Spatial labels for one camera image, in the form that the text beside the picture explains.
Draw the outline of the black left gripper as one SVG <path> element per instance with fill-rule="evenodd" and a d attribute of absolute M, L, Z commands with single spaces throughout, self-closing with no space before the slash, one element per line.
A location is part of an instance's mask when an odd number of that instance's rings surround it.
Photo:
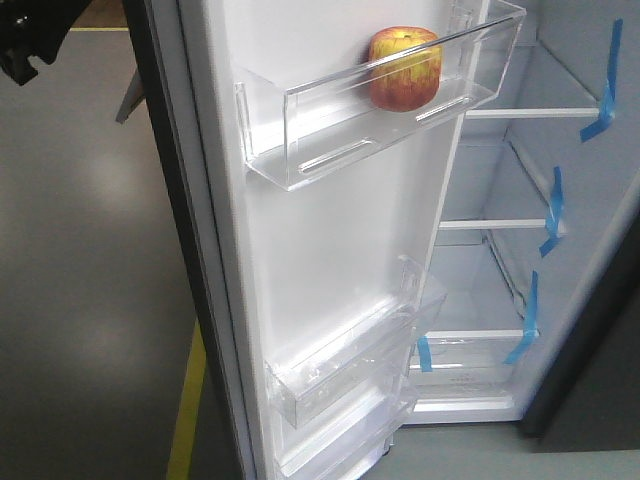
<path fill-rule="evenodd" d="M 32 56 L 52 64 L 84 0 L 16 0 L 1 2 L 1 69 L 22 86 L 37 76 Z"/>

